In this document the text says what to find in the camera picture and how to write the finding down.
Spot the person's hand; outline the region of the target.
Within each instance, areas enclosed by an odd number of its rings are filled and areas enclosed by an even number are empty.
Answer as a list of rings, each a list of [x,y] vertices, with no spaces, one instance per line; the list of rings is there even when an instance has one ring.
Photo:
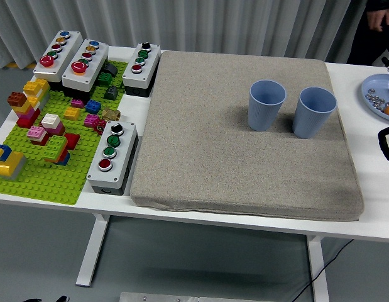
[[[383,25],[389,26],[389,8],[377,11],[366,12],[368,28],[373,31],[382,32]]]

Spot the black white robot left hand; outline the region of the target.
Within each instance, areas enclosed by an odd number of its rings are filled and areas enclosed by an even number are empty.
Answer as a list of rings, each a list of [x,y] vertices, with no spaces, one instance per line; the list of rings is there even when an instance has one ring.
[[[42,302],[43,300],[41,298],[29,298],[24,300],[23,302]],[[66,295],[60,296],[55,302],[69,302],[70,298]]]

